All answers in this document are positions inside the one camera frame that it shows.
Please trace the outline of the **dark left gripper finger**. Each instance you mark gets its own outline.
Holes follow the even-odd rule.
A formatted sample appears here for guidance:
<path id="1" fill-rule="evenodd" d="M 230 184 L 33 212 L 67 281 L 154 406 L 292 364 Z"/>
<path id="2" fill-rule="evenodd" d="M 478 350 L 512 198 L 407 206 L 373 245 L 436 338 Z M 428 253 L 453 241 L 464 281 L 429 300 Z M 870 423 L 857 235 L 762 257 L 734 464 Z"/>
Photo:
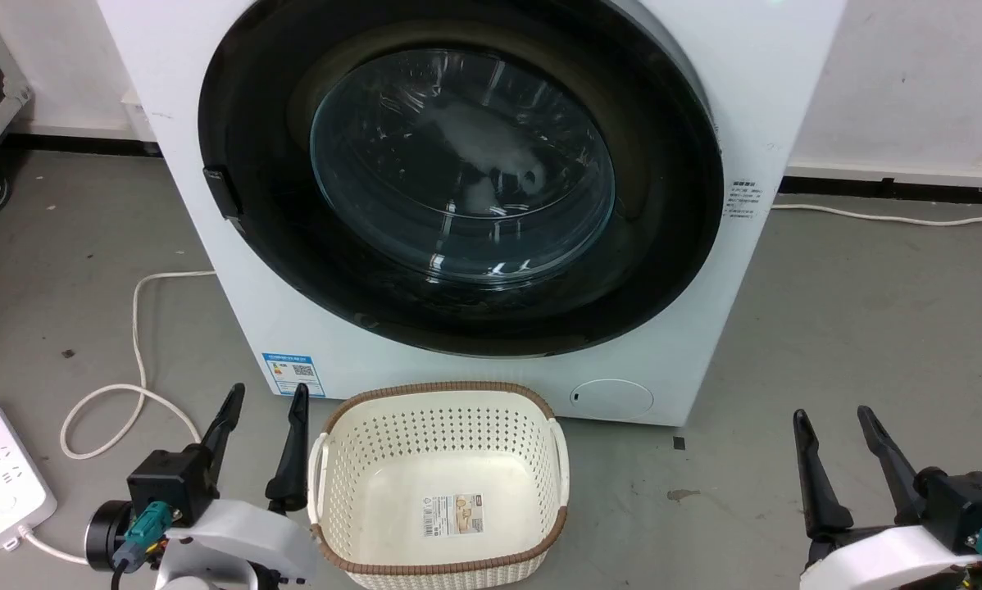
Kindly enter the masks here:
<path id="1" fill-rule="evenodd" d="M 211 497 L 219 497 L 217 484 L 222 462 L 224 462 L 226 443 L 228 443 L 230 434 L 239 424 L 244 397 L 245 385 L 243 383 L 234 384 L 200 442 L 205 449 L 203 451 L 206 461 L 205 481 Z"/>
<path id="2" fill-rule="evenodd" d="M 288 411 L 289 431 L 276 474 L 267 482 L 267 509 L 286 515 L 307 508 L 308 418 L 310 389 L 300 383 Z"/>

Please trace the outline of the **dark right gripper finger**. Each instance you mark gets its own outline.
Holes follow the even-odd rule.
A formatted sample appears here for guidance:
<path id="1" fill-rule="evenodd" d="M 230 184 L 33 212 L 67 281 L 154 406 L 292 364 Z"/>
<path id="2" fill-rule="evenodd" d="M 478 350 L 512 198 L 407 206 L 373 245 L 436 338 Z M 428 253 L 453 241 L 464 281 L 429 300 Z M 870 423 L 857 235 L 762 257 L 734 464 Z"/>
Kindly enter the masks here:
<path id="1" fill-rule="evenodd" d="M 802 408 L 793 413 L 792 427 L 807 537 L 821 542 L 846 533 L 853 527 L 853 515 L 837 500 L 820 459 L 820 439 Z"/>
<path id="2" fill-rule="evenodd" d="M 869 406 L 856 411 L 861 422 L 863 439 L 880 461 L 885 482 L 896 509 L 894 523 L 898 526 L 918 525 L 925 511 L 925 498 L 916 488 L 916 473 L 897 443 L 889 436 L 880 419 Z"/>

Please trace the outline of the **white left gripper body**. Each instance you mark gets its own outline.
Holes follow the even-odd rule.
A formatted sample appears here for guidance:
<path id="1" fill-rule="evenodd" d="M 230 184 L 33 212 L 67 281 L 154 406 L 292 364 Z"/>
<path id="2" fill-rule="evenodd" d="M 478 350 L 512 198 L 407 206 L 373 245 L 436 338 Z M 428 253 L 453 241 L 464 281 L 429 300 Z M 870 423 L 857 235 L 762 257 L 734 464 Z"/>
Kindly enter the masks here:
<path id="1" fill-rule="evenodd" d="M 307 527 L 247 501 L 215 500 L 166 537 L 157 589 L 277 589 L 314 582 L 321 560 Z"/>

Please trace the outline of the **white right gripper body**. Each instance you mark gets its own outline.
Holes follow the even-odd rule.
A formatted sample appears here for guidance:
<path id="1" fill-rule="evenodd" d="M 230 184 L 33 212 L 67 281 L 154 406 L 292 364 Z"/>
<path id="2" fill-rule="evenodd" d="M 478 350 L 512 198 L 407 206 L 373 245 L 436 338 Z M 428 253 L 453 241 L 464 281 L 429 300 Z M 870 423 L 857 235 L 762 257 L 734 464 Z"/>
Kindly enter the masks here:
<path id="1" fill-rule="evenodd" d="M 799 578 L 801 589 L 959 589 L 980 554 L 956 554 L 921 526 L 889 528 L 840 547 Z"/>

